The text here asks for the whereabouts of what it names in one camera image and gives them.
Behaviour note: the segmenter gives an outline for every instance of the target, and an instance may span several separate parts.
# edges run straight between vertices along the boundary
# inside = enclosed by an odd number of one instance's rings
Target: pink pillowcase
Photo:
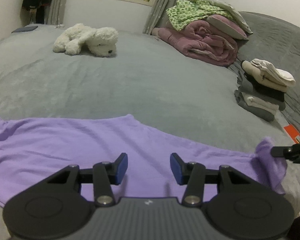
[[[213,14],[205,19],[208,23],[228,34],[234,39],[248,40],[246,33],[233,21],[230,21],[222,15]]]

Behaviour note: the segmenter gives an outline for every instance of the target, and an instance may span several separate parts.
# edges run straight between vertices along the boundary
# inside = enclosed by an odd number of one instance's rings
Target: plush toy
[[[118,32],[114,28],[103,27],[100,29],[78,23],[66,29],[55,41],[54,52],[64,52],[68,55],[77,55],[83,44],[96,56],[109,57],[116,53]]]

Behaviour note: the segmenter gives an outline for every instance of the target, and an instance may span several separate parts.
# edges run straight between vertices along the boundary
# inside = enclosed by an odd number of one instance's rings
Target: bed
[[[239,107],[234,90],[241,60],[259,57],[282,66],[298,83],[287,94],[284,115],[300,125],[300,107],[295,107],[300,103],[300,29],[265,15],[242,16],[254,34],[239,43],[229,68],[185,57],[148,35],[120,32],[116,57],[97,58],[86,50],[77,56],[53,53],[53,42],[63,32],[54,26],[14,33],[0,40],[0,117],[132,114],[166,133],[224,149],[252,152],[265,136],[277,146],[292,145],[277,120],[268,123]],[[282,185],[298,214],[300,164],[288,163]],[[0,239],[6,239],[1,212]]]

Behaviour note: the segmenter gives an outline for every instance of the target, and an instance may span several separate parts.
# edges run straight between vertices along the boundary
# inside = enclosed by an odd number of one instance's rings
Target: beige folded cloth
[[[273,115],[275,115],[277,113],[277,111],[279,110],[278,105],[275,105],[275,104],[272,104],[270,102],[264,101],[261,98],[252,96],[252,95],[244,93],[244,92],[241,92],[241,93],[242,93],[244,101],[246,102],[246,104],[248,106],[254,106],[254,107],[257,107],[257,108],[264,109],[264,110],[270,112]]]
[[[282,91],[284,93],[288,90],[288,87],[286,85],[283,85],[281,82],[276,80],[268,72],[255,67],[246,60],[242,62],[242,69],[251,76],[253,76],[254,79],[261,85]]]
[[[296,85],[296,80],[288,71],[276,68],[269,61],[255,58],[250,63],[274,77],[278,81],[276,82],[277,84],[287,87],[294,87]]]

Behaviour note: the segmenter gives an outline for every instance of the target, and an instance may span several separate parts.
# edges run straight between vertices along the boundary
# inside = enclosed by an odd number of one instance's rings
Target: orange object
[[[300,133],[292,124],[285,126],[284,129],[295,143],[300,143]]]

